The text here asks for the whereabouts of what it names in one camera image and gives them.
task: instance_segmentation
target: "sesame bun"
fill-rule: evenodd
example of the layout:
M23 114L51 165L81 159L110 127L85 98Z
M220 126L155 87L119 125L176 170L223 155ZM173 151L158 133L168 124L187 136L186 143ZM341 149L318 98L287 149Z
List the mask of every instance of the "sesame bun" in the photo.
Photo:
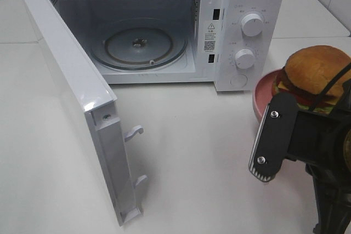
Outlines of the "sesame bun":
M351 62L343 51L326 45L301 49L292 54L285 65L285 72L293 85L312 94L319 94L330 80ZM351 71L342 76L327 92L341 96L342 84L351 79Z

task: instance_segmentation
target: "burger patty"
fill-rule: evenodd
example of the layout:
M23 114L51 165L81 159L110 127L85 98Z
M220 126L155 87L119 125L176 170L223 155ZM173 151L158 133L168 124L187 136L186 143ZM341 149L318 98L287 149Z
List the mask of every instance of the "burger patty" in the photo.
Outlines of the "burger patty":
M283 68L281 71L279 71L279 73L276 77L276 85L278 85L280 82L283 82L284 86L286 88L288 88L291 93L294 93L297 96L302 97L304 100L309 101L310 104L312 104L313 101L318 96L318 95L306 92L305 90L300 89L300 88L296 87L294 84L292 84L292 82L289 80L289 78L285 72L285 68ZM324 95L322 101L329 100L329 99L333 99L333 97L329 96L329 95Z

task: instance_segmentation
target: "black cable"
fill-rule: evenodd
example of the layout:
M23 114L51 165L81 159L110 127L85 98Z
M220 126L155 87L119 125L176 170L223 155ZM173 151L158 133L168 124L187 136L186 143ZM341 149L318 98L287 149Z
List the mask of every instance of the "black cable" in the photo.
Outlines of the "black cable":
M316 106L321 103L323 96L326 95L326 93L330 90L330 88L343 76L345 75L346 72L351 70L351 63L346 65L338 74L334 76L333 79L331 79L328 84L324 87L324 89L318 94L317 98L314 100L314 102L311 104L311 106L308 108L308 111L313 111Z

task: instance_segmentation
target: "qr code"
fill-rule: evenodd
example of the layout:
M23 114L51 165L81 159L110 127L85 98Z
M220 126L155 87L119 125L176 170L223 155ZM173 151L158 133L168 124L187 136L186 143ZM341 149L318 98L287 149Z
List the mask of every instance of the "qr code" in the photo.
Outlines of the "qr code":
M215 41L205 41L205 50L214 50Z

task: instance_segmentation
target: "microwave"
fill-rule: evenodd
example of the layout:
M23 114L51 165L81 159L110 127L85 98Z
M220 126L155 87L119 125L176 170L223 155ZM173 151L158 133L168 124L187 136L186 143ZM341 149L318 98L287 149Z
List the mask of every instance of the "microwave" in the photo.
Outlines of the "microwave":
M23 0L77 132L89 134L118 223L140 214L109 84L213 82L251 90L281 0Z

